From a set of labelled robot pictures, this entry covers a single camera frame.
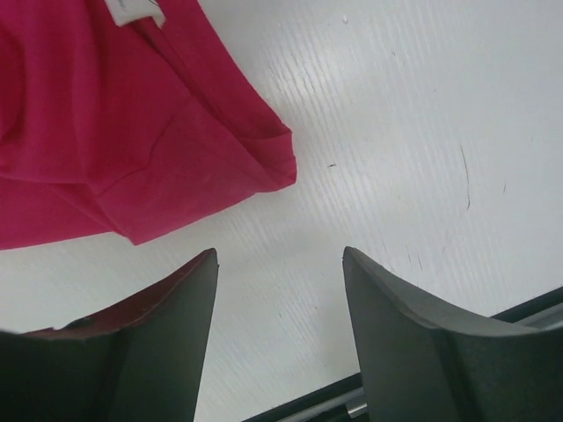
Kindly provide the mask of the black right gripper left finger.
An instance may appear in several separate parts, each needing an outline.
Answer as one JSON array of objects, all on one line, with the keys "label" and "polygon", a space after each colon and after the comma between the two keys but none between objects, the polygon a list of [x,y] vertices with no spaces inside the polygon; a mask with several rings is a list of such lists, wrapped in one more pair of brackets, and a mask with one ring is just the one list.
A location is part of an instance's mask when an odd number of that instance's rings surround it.
[{"label": "black right gripper left finger", "polygon": [[3,332],[2,420],[193,420],[217,280],[209,249],[61,329]]}]

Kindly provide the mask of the magenta pink t-shirt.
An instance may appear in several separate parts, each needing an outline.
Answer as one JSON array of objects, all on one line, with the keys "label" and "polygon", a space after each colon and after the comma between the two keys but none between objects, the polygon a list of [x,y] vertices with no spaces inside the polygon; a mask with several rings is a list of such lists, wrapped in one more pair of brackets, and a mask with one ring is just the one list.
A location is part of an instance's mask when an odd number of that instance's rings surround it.
[{"label": "magenta pink t-shirt", "polygon": [[1,247],[149,242],[296,181],[196,1],[1,4]]}]

